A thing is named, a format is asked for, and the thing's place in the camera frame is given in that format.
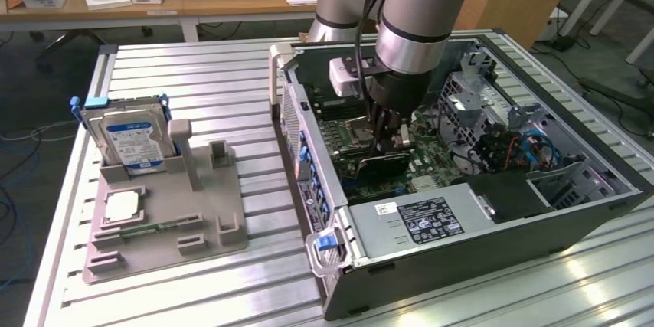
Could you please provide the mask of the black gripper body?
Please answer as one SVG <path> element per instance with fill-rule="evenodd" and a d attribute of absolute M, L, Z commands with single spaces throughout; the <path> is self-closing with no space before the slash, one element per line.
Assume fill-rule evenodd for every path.
<path fill-rule="evenodd" d="M 426 74 L 400 74 L 386 72 L 372 76 L 368 96 L 372 113 L 390 111 L 400 117 L 409 117 L 420 105 L 426 92 Z"/>

